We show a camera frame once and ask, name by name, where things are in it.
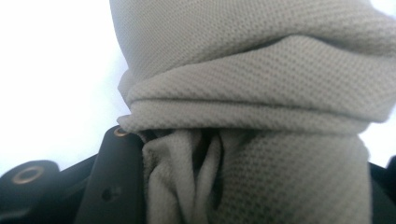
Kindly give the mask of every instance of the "fabric texture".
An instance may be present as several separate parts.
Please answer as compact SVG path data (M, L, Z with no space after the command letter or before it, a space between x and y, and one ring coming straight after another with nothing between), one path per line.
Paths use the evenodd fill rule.
M148 223L370 223L358 133L396 101L396 22L352 0L111 0Z

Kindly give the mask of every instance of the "scarf fold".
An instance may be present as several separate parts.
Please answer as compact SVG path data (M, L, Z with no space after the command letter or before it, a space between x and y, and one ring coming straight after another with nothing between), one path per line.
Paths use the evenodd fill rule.
M148 223L369 223L358 137L396 101L396 22L352 0L111 0Z

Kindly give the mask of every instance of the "black plastic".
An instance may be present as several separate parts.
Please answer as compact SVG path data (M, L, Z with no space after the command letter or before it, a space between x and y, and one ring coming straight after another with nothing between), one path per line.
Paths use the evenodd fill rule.
M42 223L46 207L59 198L54 182L59 177L53 161L29 161L0 179L0 223Z
M145 223L143 143L131 133L116 136L118 128L106 132L76 224Z
M372 195L373 224L395 224L396 206L381 187L373 180Z
M396 204L396 156L389 161L387 171L384 173L388 195Z

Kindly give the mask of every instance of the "metal rivet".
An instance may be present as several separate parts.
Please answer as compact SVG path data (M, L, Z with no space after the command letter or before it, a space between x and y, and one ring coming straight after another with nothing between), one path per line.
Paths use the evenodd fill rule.
M114 135L116 135L117 137L123 137L128 135L129 133L125 132L121 127L119 127L118 129L114 130Z
M19 171L14 177L12 182L17 185L27 184L44 174L44 168L41 166L31 166L22 171Z

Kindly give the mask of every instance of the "gray scarf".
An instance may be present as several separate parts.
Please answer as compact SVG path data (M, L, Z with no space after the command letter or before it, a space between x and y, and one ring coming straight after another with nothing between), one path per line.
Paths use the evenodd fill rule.
M111 0L148 223L369 223L358 133L396 101L396 22L352 0Z

